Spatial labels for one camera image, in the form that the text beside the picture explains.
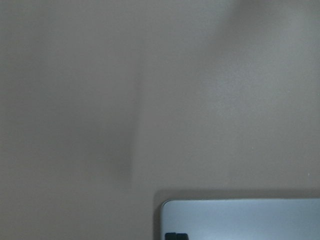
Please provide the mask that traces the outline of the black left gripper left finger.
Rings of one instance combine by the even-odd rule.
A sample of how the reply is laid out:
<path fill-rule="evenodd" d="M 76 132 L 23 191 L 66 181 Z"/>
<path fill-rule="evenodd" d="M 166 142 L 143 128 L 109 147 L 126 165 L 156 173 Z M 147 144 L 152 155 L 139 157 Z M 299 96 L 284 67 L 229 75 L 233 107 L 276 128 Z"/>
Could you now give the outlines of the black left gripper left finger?
<path fill-rule="evenodd" d="M 164 236 L 165 240 L 177 240 L 177 233 L 176 232 L 168 232 Z"/>

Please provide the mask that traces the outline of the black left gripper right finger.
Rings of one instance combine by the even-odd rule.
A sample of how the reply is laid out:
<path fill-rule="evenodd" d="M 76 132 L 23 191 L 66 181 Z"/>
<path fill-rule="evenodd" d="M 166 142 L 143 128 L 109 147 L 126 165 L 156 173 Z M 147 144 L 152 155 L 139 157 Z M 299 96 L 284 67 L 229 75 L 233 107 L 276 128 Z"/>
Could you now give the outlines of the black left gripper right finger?
<path fill-rule="evenodd" d="M 176 240 L 189 240 L 189 236 L 187 233 L 177 233 Z"/>

